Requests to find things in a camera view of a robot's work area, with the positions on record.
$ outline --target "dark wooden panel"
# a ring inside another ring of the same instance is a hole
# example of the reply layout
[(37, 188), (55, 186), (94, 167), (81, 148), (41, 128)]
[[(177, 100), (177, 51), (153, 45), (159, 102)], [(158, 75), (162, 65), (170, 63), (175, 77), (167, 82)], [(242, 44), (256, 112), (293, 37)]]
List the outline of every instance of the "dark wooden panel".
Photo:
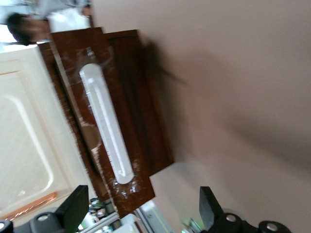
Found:
[(97, 127), (97, 125), (89, 108), (79, 71), (89, 63), (97, 63), (102, 67), (135, 174), (132, 182), (124, 185), (116, 183), (102, 141), (96, 148), (92, 148), (90, 142), (86, 143), (86, 146), (108, 187), (120, 217), (123, 217), (152, 199), (154, 192), (149, 180), (145, 151), (139, 141), (140, 136), (136, 130), (134, 116), (131, 114), (131, 106), (128, 104), (123, 89), (124, 84), (112, 59), (109, 44), (99, 28), (53, 33), (52, 39), (54, 55), (61, 71), (66, 93), (84, 138), (87, 135), (83, 128), (85, 126)]
[(113, 48), (119, 78), (151, 176), (171, 165), (173, 155), (138, 32), (131, 30), (104, 36)]
[(65, 90), (63, 88), (61, 77), (58, 72), (56, 60), (54, 58), (53, 52), (51, 50), (49, 43), (39, 44), (39, 49), (41, 51), (43, 60), (49, 72), (51, 81), (53, 82), (53, 86), (55, 88), (58, 99), (62, 105), (63, 111), (65, 113), (67, 122), (75, 136), (77, 146), (79, 148), (79, 152), (81, 158), (86, 166), (87, 173), (90, 177), (92, 185), (95, 189), (96, 194), (101, 200), (109, 199), (108, 191), (105, 187), (105, 184), (102, 181), (102, 178), (94, 165), (91, 155), (88, 150), (86, 150), (86, 142), (81, 135), (79, 130), (76, 118), (74, 117), (73, 110), (69, 105), (69, 100), (66, 96)]

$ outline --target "screw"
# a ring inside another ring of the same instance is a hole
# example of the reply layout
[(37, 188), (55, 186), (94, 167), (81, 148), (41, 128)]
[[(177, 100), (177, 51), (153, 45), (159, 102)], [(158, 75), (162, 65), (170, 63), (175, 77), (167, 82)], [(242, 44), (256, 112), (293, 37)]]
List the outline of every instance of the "screw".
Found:
[(267, 224), (267, 229), (273, 231), (273, 232), (276, 232), (277, 231), (277, 226), (273, 223), (268, 223)]
[(48, 219), (49, 215), (41, 215), (40, 217), (38, 217), (38, 221), (43, 222), (44, 220)]
[(235, 222), (235, 221), (237, 220), (233, 215), (227, 215), (226, 219), (227, 219), (229, 222)]

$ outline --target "white cabinet door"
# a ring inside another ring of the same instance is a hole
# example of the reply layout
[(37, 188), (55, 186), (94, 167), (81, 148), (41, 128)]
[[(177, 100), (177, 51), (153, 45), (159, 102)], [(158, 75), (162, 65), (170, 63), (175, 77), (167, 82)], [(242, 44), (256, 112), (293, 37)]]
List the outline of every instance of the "white cabinet door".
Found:
[(37, 47), (0, 54), (0, 109), (0, 218), (80, 184), (95, 196)]

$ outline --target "dark hair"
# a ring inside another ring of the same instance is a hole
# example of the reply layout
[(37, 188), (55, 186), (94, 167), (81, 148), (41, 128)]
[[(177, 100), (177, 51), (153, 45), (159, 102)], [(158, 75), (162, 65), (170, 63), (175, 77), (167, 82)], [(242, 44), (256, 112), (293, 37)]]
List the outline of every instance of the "dark hair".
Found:
[(33, 42), (31, 42), (30, 36), (22, 32), (20, 29), (24, 17), (27, 16), (19, 13), (13, 13), (6, 19), (6, 25), (8, 26), (8, 29), (14, 39), (20, 44), (27, 46), (33, 44)]

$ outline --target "beige wall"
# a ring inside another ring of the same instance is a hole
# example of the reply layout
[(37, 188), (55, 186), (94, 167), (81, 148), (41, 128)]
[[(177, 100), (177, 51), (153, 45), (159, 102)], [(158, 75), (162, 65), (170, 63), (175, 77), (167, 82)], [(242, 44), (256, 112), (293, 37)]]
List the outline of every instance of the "beige wall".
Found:
[(94, 0), (106, 32), (139, 29), (176, 163), (152, 177), (174, 232), (199, 187), (255, 226), (310, 231), (311, 2)]

